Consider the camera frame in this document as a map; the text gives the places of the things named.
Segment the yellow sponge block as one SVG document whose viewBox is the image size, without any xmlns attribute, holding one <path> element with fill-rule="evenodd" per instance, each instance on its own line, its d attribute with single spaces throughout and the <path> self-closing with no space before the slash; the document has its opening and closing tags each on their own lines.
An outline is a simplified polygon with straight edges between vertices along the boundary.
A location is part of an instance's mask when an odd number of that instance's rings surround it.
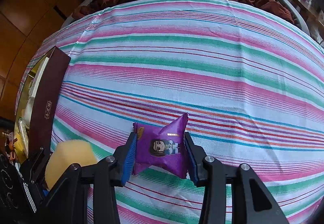
<svg viewBox="0 0 324 224">
<path fill-rule="evenodd" d="M 71 164 L 77 163 L 85 167 L 96 164 L 97 161 L 88 142 L 83 140 L 59 142 L 50 156 L 45 170 L 45 181 L 48 189 L 55 185 Z"/>
</svg>

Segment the purple snack packet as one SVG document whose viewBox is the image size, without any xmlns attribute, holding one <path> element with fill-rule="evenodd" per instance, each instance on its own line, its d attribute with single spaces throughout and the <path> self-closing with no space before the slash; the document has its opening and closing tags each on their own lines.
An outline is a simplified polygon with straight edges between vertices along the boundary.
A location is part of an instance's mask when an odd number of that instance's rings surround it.
<svg viewBox="0 0 324 224">
<path fill-rule="evenodd" d="M 135 175 L 151 166 L 162 168 L 185 179 L 187 175 L 184 133 L 188 114 L 184 113 L 164 127 L 133 123 L 137 134 Z"/>
</svg>

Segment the dark red storage box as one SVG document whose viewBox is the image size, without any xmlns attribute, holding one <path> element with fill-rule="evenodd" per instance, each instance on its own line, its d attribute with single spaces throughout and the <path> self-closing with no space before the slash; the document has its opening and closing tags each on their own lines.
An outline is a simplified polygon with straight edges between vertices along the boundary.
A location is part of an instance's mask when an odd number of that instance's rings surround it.
<svg viewBox="0 0 324 224">
<path fill-rule="evenodd" d="M 54 46 L 27 69 L 18 94 L 14 127 L 14 151 L 19 163 L 41 148 L 50 150 L 55 109 L 70 60 Z"/>
</svg>

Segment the striped bed sheet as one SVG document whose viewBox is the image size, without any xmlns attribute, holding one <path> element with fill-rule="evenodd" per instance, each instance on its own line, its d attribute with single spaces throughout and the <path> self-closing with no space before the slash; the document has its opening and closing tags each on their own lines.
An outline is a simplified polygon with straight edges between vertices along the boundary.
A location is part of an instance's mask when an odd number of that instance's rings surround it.
<svg viewBox="0 0 324 224">
<path fill-rule="evenodd" d="M 323 48 L 298 27 L 229 0 L 140 0 L 106 8 L 45 39 L 70 58 L 52 142 L 87 141 L 97 159 L 134 122 L 183 113 L 195 144 L 249 164 L 290 223 L 323 199 Z"/>
</svg>

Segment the wooden desk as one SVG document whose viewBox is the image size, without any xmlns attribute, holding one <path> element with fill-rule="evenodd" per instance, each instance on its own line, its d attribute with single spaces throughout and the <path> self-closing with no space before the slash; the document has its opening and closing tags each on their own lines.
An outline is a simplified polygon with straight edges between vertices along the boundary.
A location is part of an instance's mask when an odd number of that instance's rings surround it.
<svg viewBox="0 0 324 224">
<path fill-rule="evenodd" d="M 303 0 L 290 0 L 310 31 L 310 36 L 323 46 L 323 18 L 310 4 Z"/>
</svg>

